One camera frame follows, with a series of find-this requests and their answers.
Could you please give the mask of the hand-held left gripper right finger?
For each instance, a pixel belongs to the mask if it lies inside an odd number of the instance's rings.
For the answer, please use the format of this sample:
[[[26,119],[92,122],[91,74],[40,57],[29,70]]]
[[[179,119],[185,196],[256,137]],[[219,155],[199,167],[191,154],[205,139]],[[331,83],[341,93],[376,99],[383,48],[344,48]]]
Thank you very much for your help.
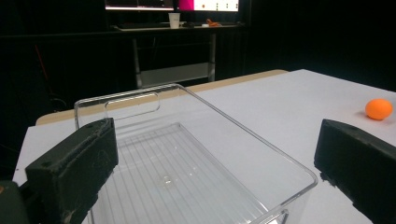
[[[396,147],[355,126],[321,122],[314,165],[374,224],[396,224]]]

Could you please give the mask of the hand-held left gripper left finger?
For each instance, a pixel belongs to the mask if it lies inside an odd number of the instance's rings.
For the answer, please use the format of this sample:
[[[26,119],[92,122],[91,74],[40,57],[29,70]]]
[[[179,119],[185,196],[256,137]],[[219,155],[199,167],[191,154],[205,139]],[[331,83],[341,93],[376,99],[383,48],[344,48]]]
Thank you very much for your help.
[[[44,209],[43,224],[81,224],[119,163],[112,118],[89,123],[25,168]]]

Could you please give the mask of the orange ball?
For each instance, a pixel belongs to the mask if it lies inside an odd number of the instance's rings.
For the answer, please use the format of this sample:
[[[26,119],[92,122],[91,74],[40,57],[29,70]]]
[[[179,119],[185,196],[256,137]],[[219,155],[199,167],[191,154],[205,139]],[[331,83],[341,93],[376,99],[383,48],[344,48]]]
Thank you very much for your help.
[[[370,119],[375,120],[383,120],[388,118],[392,111],[392,103],[386,99],[373,99],[365,106],[365,114]]]

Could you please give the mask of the clear plastic container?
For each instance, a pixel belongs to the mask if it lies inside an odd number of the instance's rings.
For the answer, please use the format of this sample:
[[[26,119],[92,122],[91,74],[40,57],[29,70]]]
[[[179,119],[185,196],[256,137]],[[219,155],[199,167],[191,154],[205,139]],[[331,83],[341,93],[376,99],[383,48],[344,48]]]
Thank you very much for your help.
[[[119,163],[83,224],[298,224],[318,179],[197,96],[169,84],[76,102],[112,118]]]

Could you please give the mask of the computer monitor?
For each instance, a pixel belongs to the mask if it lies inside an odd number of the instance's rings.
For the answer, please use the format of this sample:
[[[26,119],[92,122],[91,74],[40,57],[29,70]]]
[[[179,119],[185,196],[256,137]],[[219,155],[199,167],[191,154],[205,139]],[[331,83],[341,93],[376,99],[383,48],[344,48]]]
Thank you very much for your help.
[[[108,10],[173,10],[173,0],[106,0]]]

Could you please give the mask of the white paper cup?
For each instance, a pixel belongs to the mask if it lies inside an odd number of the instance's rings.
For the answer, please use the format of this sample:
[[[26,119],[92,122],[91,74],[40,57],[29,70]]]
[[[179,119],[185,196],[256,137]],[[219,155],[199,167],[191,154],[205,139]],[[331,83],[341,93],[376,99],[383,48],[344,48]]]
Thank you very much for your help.
[[[169,13],[168,14],[169,25],[171,29],[178,29],[180,26],[180,14],[179,13]]]

